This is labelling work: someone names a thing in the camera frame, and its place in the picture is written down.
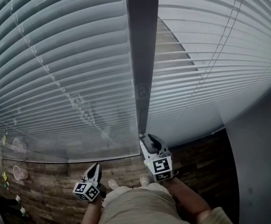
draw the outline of white blind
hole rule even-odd
[[[126,0],[0,0],[6,133],[28,145],[14,159],[138,154]]]
[[[158,16],[151,133],[209,134],[270,88],[271,0],[159,0]]]

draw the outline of wooden wall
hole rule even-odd
[[[211,207],[222,206],[234,223],[239,217],[239,193],[236,167],[226,132],[194,141],[170,150],[174,168],[180,171],[179,178],[209,202]],[[0,149],[0,196],[21,196],[27,217],[3,215],[11,224],[77,224],[80,223],[87,203],[79,201],[72,193],[74,185],[83,176],[91,163],[45,164],[16,162],[2,159]],[[14,165],[26,168],[29,178],[16,181]],[[147,174],[142,156],[101,162],[102,183],[108,179],[120,185],[137,187],[139,177]],[[9,191],[3,187],[2,172],[6,172]]]

